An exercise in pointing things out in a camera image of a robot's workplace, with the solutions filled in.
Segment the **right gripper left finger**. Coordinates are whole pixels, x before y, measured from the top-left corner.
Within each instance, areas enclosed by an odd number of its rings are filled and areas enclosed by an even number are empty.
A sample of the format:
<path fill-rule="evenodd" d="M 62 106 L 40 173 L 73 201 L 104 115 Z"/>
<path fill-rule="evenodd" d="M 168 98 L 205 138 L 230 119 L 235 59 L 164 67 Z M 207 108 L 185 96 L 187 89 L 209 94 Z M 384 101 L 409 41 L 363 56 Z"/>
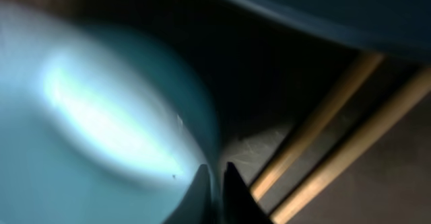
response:
<path fill-rule="evenodd" d="M 199 166 L 189 189 L 164 224 L 213 223 L 211 183 L 208 167 Z"/>

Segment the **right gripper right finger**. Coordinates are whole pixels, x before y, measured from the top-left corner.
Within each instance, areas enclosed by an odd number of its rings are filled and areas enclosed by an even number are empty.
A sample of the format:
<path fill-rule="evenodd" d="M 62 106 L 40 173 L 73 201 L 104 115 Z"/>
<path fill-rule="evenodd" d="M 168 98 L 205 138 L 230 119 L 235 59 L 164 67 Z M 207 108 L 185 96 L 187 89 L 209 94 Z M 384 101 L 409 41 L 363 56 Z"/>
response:
<path fill-rule="evenodd" d="M 224 216 L 230 224 L 272 224 L 250 194 L 232 162 L 226 164 L 223 182 Z"/>

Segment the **light blue bowl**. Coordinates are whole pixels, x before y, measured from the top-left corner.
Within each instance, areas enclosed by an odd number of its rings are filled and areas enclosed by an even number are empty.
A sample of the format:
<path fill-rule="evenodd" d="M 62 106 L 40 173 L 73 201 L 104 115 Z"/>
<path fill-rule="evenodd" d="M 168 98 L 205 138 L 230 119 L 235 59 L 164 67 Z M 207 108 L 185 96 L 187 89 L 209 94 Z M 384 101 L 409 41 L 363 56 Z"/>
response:
<path fill-rule="evenodd" d="M 1 3 L 1 222 L 164 223 L 200 165 L 220 223 L 210 96 L 167 46 Z"/>

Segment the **dark blue plate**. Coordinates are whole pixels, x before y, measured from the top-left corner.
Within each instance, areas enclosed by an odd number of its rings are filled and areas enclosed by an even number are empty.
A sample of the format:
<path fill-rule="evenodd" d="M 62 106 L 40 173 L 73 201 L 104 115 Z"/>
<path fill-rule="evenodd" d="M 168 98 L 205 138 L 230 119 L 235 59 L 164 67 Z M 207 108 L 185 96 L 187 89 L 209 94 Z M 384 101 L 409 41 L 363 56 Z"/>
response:
<path fill-rule="evenodd" d="M 430 62 L 430 0 L 227 0 L 354 48 Z"/>

